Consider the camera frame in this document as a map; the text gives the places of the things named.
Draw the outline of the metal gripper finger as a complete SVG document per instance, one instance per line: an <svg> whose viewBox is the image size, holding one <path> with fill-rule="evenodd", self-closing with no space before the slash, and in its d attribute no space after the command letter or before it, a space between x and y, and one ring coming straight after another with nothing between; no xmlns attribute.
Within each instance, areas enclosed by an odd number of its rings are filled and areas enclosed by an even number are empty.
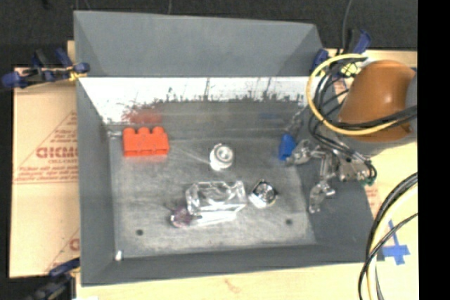
<svg viewBox="0 0 450 300"><path fill-rule="evenodd" d="M313 149L311 142L307 139L300 141L291 154L286 158L287 165L301 165L307 163L311 159L321 158L321 152Z"/></svg>
<svg viewBox="0 0 450 300"><path fill-rule="evenodd" d="M309 208L310 214L316 214L321 211L321 205L327 197L332 197L336 194L336 190L330 186L327 181L318 182L309 193Z"/></svg>

